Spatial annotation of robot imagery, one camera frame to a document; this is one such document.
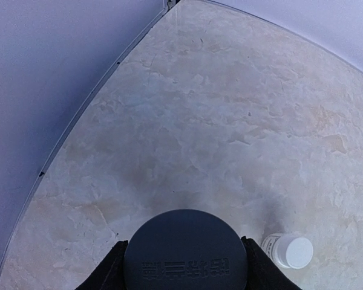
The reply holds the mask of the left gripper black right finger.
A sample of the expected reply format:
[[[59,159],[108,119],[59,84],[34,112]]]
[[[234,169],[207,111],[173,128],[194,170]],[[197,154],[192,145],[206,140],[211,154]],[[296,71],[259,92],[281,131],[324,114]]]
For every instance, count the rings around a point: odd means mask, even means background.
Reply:
[[[246,290],[299,290],[253,239],[243,236],[241,241],[248,263]]]

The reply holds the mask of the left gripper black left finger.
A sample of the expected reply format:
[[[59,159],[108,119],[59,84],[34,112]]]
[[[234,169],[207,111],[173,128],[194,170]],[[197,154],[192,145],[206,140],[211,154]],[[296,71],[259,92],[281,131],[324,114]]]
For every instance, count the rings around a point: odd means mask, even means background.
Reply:
[[[127,246],[127,240],[117,242],[76,290],[126,290],[123,276],[123,258]]]

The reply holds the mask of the small white pill bottle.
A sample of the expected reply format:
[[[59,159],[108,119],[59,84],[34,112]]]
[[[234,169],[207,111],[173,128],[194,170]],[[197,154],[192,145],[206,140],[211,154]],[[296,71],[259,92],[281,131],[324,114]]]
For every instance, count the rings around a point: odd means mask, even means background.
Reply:
[[[294,234],[271,234],[263,240],[261,248],[276,265],[285,269],[303,269],[313,258],[311,241]]]

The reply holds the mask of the orange pill bottle grey cap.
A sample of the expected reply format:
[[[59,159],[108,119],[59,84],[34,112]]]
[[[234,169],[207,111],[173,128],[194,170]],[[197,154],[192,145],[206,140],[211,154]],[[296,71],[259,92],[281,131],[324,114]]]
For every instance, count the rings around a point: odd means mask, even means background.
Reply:
[[[193,209],[147,221],[123,259],[127,289],[244,289],[247,267],[239,235],[220,218]]]

